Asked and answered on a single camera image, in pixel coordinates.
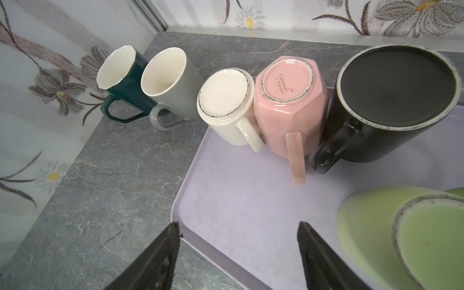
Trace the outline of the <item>light green ceramic mug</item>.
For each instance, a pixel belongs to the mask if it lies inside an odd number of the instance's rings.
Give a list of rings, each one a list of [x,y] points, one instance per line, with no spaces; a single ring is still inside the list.
[[[348,197],[337,235],[350,260],[387,290],[464,287],[464,190],[388,187]]]

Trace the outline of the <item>dark green ceramic mug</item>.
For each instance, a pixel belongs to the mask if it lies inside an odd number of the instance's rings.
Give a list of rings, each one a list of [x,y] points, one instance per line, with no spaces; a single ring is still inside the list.
[[[107,118],[120,123],[130,123],[148,116],[157,105],[157,102],[141,89],[141,76],[147,64],[148,61],[143,55],[131,45],[118,48],[104,60],[96,81],[100,89],[108,92],[100,108]],[[140,113],[126,119],[111,115],[109,108],[118,100],[140,110]]]

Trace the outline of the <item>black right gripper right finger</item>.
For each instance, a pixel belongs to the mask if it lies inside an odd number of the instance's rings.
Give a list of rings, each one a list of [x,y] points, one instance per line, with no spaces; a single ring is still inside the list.
[[[368,290],[365,284],[307,222],[297,240],[309,290]]]

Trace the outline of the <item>black ceramic mug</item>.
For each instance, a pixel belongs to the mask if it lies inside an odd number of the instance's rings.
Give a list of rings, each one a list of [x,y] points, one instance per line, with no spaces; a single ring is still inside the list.
[[[444,119],[461,90],[457,68],[434,50],[389,43],[359,52],[338,74],[313,168],[384,157]]]

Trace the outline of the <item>grey ceramic mug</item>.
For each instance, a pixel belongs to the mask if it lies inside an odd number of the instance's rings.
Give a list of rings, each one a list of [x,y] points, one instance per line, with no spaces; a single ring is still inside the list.
[[[141,89],[157,102],[149,113],[152,125],[162,131],[176,128],[189,120],[199,120],[197,98],[204,80],[186,52],[178,47],[156,54],[141,76]],[[163,126],[160,112],[168,110],[182,119]]]

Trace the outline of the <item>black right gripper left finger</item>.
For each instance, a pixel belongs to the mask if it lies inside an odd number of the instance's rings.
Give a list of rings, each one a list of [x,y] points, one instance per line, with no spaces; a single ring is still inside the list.
[[[106,289],[169,290],[179,249],[179,223],[172,222]]]

